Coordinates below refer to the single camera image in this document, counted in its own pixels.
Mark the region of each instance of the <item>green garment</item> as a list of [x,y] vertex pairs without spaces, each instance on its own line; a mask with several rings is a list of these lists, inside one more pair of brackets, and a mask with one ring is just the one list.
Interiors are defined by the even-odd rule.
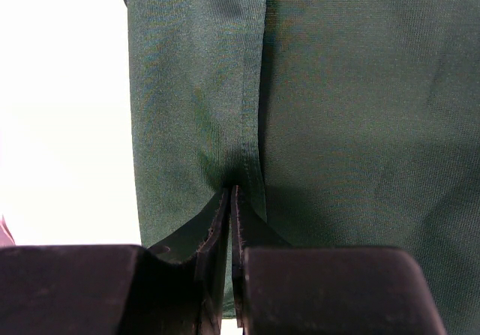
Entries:
[[239,184],[293,245],[405,249],[480,334],[480,0],[126,2],[145,246]]

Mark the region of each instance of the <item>green fabric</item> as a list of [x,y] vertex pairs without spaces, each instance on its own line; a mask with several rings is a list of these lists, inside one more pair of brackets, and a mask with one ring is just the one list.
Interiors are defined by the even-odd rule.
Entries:
[[[265,219],[258,98],[265,0],[127,0],[142,244],[241,185]],[[231,263],[231,250],[228,252]],[[233,313],[231,267],[224,306]]]
[[294,245],[409,251],[480,334],[480,0],[127,6],[144,245],[240,184]]
[[392,245],[480,334],[480,0],[271,0],[265,194],[295,245]]

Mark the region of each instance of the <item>white wall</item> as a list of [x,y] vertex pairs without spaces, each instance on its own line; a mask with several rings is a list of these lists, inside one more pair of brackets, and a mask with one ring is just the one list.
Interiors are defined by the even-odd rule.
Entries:
[[139,244],[123,0],[0,0],[0,19],[0,213],[16,243]]

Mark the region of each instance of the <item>pink object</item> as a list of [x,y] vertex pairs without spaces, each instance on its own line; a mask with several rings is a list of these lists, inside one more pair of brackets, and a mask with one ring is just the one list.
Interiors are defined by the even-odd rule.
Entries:
[[0,220],[0,247],[12,247],[15,246],[14,237],[8,231],[7,224],[3,215]]

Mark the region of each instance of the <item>dark green cloth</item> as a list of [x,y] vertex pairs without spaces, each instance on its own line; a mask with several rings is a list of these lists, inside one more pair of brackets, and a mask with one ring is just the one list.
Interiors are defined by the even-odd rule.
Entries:
[[480,0],[127,6],[144,245],[240,184],[294,245],[404,248],[480,334]]

